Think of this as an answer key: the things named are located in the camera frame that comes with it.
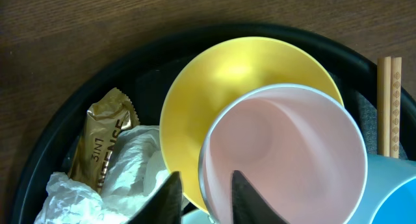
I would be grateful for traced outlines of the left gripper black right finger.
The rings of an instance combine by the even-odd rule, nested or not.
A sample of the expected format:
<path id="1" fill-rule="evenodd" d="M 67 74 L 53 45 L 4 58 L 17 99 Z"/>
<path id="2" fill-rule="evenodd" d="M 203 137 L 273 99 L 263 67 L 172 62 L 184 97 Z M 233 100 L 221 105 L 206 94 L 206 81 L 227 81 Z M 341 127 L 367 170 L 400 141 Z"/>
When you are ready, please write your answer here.
<path id="1" fill-rule="evenodd" d="M 239 170 L 232 174 L 231 191 L 234 224 L 288 224 Z"/>

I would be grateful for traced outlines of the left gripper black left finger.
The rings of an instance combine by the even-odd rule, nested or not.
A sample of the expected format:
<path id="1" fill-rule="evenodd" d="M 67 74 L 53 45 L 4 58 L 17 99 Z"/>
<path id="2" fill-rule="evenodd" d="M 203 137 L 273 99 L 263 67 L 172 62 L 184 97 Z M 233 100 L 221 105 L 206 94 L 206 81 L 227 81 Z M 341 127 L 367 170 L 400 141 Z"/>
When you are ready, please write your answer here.
<path id="1" fill-rule="evenodd" d="M 180 172 L 173 172 L 154 196 L 130 219 L 128 224 L 180 224 L 182 215 Z"/>

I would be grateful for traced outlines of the wooden chopstick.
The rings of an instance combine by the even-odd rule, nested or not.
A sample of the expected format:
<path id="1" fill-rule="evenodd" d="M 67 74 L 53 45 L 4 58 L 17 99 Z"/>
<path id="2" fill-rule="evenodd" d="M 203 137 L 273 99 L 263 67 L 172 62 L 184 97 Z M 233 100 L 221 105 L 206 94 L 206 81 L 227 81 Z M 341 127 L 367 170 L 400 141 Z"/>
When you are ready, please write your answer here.
<path id="1" fill-rule="evenodd" d="M 399 158 L 402 58 L 391 59 L 390 157 Z"/>
<path id="2" fill-rule="evenodd" d="M 378 154 L 390 156 L 391 57 L 377 63 Z"/>

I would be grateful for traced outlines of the pink plastic cup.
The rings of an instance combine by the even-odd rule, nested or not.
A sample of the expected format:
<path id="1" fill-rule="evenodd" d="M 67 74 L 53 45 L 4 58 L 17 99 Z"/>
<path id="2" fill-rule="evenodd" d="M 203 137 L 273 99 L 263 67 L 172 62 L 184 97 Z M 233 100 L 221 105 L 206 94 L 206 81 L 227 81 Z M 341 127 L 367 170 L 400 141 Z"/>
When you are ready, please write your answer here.
<path id="1" fill-rule="evenodd" d="M 231 223 L 231 177 L 241 171 L 290 223 L 347 223 L 367 182 L 367 151 L 349 112 L 325 93 L 273 84 L 232 102 L 200 152 L 208 213 Z"/>

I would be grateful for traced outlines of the blue plastic cup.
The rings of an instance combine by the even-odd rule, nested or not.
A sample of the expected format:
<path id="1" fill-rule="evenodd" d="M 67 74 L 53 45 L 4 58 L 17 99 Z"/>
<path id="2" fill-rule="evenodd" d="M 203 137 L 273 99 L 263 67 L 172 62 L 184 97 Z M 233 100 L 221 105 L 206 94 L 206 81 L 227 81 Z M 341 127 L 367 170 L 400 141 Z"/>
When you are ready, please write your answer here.
<path id="1" fill-rule="evenodd" d="M 415 224 L 415 162 L 368 156 L 362 200 L 349 224 Z"/>

